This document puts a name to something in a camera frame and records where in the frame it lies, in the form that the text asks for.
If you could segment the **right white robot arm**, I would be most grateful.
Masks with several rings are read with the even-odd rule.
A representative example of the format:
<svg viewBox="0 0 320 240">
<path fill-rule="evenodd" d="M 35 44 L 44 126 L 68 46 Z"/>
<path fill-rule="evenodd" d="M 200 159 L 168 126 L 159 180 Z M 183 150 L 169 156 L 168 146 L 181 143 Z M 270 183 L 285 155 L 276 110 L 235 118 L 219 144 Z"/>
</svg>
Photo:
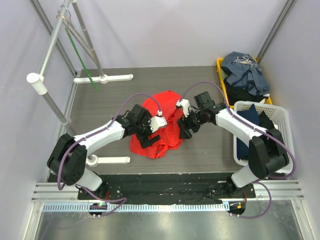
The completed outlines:
<svg viewBox="0 0 320 240">
<path fill-rule="evenodd" d="M 187 99 L 180 99 L 175 104 L 183 111 L 177 121 L 180 139 L 190 139 L 201 125 L 212 123 L 229 131 L 248 147 L 247 165 L 226 178 L 225 193 L 230 197 L 238 197 L 248 185 L 270 177 L 289 165 L 289 149 L 279 130 L 251 123 L 225 103 L 215 103 L 207 91 L 196 95 L 194 100 L 197 105 L 195 110 L 191 110 Z"/>
</svg>

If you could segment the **grey clothes hanger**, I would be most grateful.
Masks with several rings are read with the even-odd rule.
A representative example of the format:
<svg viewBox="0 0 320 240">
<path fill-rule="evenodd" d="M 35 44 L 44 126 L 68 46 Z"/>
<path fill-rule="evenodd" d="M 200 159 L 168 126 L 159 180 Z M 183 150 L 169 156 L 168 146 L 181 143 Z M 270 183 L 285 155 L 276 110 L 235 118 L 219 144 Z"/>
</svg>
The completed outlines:
<svg viewBox="0 0 320 240">
<path fill-rule="evenodd" d="M 66 28 L 68 28 L 69 33 L 76 39 L 76 41 L 81 45 L 82 49 L 87 53 L 90 59 L 96 64 L 96 58 L 94 57 L 92 50 L 89 47 L 89 44 L 85 40 L 85 38 L 81 35 L 81 33 L 75 28 L 71 19 L 69 17 L 62 16 L 60 11 L 58 11 L 57 17 L 63 18 L 63 24 Z"/>
</svg>

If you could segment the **red tank top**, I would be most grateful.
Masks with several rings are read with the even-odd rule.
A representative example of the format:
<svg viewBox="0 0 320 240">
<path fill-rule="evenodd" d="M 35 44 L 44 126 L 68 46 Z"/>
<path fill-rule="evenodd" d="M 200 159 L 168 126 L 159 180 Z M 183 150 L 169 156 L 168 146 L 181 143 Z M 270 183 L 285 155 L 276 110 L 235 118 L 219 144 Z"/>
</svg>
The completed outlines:
<svg viewBox="0 0 320 240">
<path fill-rule="evenodd" d="M 150 139 L 157 135 L 160 136 L 160 139 L 153 143 L 152 146 L 142 148 L 135 135 L 131 137 L 129 145 L 132 153 L 145 156 L 149 159 L 162 158 L 166 155 L 167 151 L 177 150 L 183 142 L 179 138 L 180 128 L 178 125 L 178 120 L 182 117 L 183 111 L 176 108 L 176 102 L 181 98 L 181 95 L 167 90 L 154 94 L 153 97 L 159 103 L 162 116 L 166 119 L 167 125 L 149 136 Z"/>
</svg>

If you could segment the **yellow plastic tray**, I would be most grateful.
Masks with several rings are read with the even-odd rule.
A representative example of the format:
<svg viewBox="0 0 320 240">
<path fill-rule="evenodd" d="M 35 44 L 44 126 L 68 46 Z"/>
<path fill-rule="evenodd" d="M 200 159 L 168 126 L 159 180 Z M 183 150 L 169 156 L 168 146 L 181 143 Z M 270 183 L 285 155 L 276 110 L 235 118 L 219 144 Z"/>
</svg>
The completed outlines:
<svg viewBox="0 0 320 240">
<path fill-rule="evenodd" d="M 222 65 L 223 60 L 224 60 L 224 58 L 218 58 L 216 60 L 216 72 L 217 72 L 217 75 L 218 75 L 220 88 L 221 88 L 221 90 L 222 90 L 222 92 L 224 94 L 224 97 L 226 99 L 226 103 L 229 105 L 229 107 L 231 109 L 234 109 L 234 105 L 230 105 L 230 103 L 229 103 L 227 89 L 226 89 L 226 85 L 225 85 L 224 79 L 223 79 L 223 74 L 222 74 L 222 69 L 221 69 L 221 65 Z"/>
</svg>

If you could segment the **white plastic laundry basket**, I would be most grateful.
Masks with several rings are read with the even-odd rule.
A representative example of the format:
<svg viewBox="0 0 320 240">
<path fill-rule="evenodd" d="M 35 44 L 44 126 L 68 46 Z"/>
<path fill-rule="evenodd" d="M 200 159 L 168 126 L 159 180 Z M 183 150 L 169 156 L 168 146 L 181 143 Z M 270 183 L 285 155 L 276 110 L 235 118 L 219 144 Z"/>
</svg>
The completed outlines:
<svg viewBox="0 0 320 240">
<path fill-rule="evenodd" d="M 237 101 L 233 107 L 233 110 L 236 113 L 240 111 L 246 111 L 250 109 L 252 104 L 255 105 L 255 109 L 259 115 L 261 114 L 261 112 L 264 112 L 266 116 L 274 123 L 274 125 L 277 125 L 278 130 L 281 132 L 284 145 L 291 151 L 293 156 L 295 156 L 288 112 L 280 106 L 251 101 Z M 233 158 L 235 163 L 240 166 L 246 166 L 248 164 L 247 160 L 238 158 L 237 156 L 237 139 L 235 136 L 233 136 Z M 288 159 L 289 164 L 276 171 L 276 173 L 287 175 L 292 172 L 293 163 L 292 158 L 289 154 Z"/>
</svg>

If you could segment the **green clothes hanger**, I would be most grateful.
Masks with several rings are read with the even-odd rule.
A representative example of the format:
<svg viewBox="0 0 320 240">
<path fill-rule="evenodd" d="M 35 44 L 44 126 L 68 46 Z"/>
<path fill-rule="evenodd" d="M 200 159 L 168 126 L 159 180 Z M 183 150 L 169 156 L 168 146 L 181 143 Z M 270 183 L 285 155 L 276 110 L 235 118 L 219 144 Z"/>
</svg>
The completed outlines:
<svg viewBox="0 0 320 240">
<path fill-rule="evenodd" d="M 83 59 L 81 58 L 81 56 L 80 56 L 80 54 L 79 54 L 79 51 L 78 51 L 78 49 L 77 49 L 77 47 L 76 47 L 76 44 L 75 44 L 75 42 L 73 41 L 73 38 L 72 38 L 72 36 L 71 36 L 68 28 L 65 27 L 64 29 L 65 29 L 65 32 L 66 32 L 66 34 L 67 34 L 67 36 L 68 36 L 68 39 L 69 39 L 69 41 L 70 41 L 73 49 L 74 49 L 74 51 L 75 51 L 75 54 L 77 55 L 77 58 L 78 58 L 78 60 L 80 61 L 81 65 L 82 65 L 82 68 L 83 68 L 83 70 L 84 70 L 87 78 L 89 79 L 89 82 L 91 83 L 91 85 L 93 86 L 93 88 L 99 93 L 100 90 L 99 90 L 97 84 L 93 81 L 93 78 L 92 78 L 91 74 L 89 73 L 89 71 L 88 71 L 88 69 L 87 69 L 87 67 L 86 67 Z"/>
</svg>

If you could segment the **black garment in tray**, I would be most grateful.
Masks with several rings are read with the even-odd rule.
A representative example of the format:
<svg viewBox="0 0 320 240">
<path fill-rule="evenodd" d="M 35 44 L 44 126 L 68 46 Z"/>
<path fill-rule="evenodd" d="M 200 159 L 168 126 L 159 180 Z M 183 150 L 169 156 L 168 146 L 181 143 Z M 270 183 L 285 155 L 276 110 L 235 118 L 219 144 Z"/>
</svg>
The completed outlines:
<svg viewBox="0 0 320 240">
<path fill-rule="evenodd" d="M 230 105 L 234 105 L 238 101 L 261 102 L 262 100 L 269 98 L 268 96 L 263 95 L 252 95 L 242 88 L 233 88 L 226 81 L 224 84 Z"/>
</svg>

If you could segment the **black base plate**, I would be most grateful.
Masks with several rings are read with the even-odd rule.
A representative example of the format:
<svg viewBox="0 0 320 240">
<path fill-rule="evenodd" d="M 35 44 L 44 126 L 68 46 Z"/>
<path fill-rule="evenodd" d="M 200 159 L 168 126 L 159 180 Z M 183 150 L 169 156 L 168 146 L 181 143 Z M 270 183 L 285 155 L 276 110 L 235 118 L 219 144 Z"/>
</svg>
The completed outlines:
<svg viewBox="0 0 320 240">
<path fill-rule="evenodd" d="M 254 199 L 254 186 L 236 189 L 228 181 L 230 172 L 104 174 L 102 188 L 87 193 L 78 188 L 78 200 L 118 200 L 127 205 L 204 205 L 220 204 L 223 199 Z"/>
</svg>

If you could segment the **blue grey garment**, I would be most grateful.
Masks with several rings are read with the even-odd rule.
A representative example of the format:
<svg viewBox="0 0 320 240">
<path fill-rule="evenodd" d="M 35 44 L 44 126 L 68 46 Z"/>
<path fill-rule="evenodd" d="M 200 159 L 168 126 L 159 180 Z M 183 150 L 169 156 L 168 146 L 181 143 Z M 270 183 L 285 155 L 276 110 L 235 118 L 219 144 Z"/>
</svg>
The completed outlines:
<svg viewBox="0 0 320 240">
<path fill-rule="evenodd" d="M 242 89 L 253 96 L 269 93 L 270 85 L 258 62 L 249 54 L 233 51 L 224 57 L 221 70 L 224 80 L 234 89 Z"/>
</svg>

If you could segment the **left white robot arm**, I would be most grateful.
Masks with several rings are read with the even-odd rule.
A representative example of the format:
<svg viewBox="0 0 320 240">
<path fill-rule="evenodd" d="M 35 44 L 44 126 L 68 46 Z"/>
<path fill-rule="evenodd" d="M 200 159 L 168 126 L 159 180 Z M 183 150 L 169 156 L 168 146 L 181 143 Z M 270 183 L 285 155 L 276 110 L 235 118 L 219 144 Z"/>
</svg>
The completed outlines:
<svg viewBox="0 0 320 240">
<path fill-rule="evenodd" d="M 155 116 L 136 104 L 125 115 L 118 115 L 101 127 L 90 132 L 59 137 L 47 161 L 48 168 L 57 175 L 57 187 L 77 185 L 83 192 L 100 200 L 107 195 L 108 184 L 97 173 L 86 167 L 87 158 L 98 149 L 135 135 L 145 149 L 160 140 L 153 134 L 167 125 L 162 111 Z"/>
</svg>

